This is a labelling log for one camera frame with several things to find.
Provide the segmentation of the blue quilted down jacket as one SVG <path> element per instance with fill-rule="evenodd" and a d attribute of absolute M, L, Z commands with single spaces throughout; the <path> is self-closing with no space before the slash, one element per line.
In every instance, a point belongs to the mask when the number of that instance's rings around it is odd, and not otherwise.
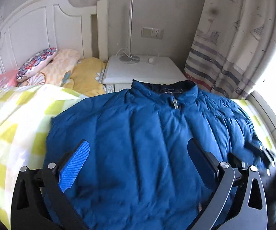
<path fill-rule="evenodd" d="M 51 121 L 44 164 L 87 140 L 90 154 L 65 193 L 89 227 L 185 229 L 211 196 L 187 152 L 190 139 L 219 161 L 232 153 L 265 170 L 245 148 L 260 143 L 245 112 L 188 80 L 134 81 L 73 105 Z"/>

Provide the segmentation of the yellow checked bed sheet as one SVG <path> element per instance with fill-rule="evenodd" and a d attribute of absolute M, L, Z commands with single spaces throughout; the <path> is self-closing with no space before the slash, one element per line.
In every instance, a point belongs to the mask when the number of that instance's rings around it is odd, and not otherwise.
<path fill-rule="evenodd" d="M 40 169 L 47 153 L 47 136 L 54 117 L 87 99 L 74 90 L 55 85 L 0 88 L 0 221 L 10 228 L 11 204 L 19 170 Z M 276 149 L 258 129 L 246 101 L 234 102 L 250 118 L 259 144 L 245 148 L 259 157 L 267 171 L 276 163 Z"/>

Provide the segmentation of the yellow pillow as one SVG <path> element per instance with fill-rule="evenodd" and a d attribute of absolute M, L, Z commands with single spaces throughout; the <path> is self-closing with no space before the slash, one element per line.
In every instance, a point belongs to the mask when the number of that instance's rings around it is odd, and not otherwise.
<path fill-rule="evenodd" d="M 97 58 L 80 60 L 71 75 L 62 85 L 87 97 L 94 97 L 106 93 L 102 84 L 106 63 Z"/>

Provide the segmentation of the colourful patterned pillow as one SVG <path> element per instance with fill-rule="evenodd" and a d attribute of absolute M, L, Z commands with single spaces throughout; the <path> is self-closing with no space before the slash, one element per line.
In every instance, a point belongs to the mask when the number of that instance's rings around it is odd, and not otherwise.
<path fill-rule="evenodd" d="M 16 74 L 16 81 L 22 83 L 44 69 L 57 54 L 57 49 L 47 48 L 28 59 Z"/>

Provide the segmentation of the white bedside table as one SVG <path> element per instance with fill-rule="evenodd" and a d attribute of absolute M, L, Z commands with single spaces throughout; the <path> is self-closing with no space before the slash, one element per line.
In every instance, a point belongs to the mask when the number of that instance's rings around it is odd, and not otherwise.
<path fill-rule="evenodd" d="M 102 79 L 106 92 L 129 89 L 133 80 L 151 84 L 173 84 L 186 80 L 186 77 L 168 57 L 111 56 Z"/>

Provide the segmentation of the printed striped curtain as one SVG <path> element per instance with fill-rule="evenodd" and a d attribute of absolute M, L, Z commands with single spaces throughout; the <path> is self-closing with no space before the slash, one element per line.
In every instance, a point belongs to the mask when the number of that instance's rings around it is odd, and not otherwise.
<path fill-rule="evenodd" d="M 276 51 L 276 0 L 205 0 L 184 72 L 200 88 L 244 99 Z"/>

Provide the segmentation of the white desk lamp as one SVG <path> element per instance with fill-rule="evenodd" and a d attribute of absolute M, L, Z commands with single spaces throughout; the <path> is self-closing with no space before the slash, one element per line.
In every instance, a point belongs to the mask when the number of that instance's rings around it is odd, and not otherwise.
<path fill-rule="evenodd" d="M 130 0 L 127 48 L 122 50 L 122 54 L 119 58 L 119 60 L 121 62 L 129 63 L 129 64 L 138 63 L 140 61 L 140 57 L 132 54 L 132 52 L 131 52 L 132 26 L 133 26 L 133 8 L 134 8 L 134 2 L 133 2 L 133 0 Z"/>

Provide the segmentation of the white wooden headboard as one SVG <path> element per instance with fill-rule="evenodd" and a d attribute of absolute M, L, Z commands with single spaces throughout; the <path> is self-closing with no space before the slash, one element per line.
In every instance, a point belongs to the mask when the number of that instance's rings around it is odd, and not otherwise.
<path fill-rule="evenodd" d="M 0 26 L 0 74 L 51 47 L 77 50 L 82 59 L 97 50 L 99 59 L 108 60 L 108 0 L 88 7 L 74 7 L 69 0 L 20 5 Z"/>

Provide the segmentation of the wall socket plate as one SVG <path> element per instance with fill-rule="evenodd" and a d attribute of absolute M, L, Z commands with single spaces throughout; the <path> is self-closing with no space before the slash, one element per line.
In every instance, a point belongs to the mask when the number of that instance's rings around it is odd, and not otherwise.
<path fill-rule="evenodd" d="M 163 39 L 163 29 L 156 29 L 150 27 L 142 27 L 141 37 L 150 39 Z"/>

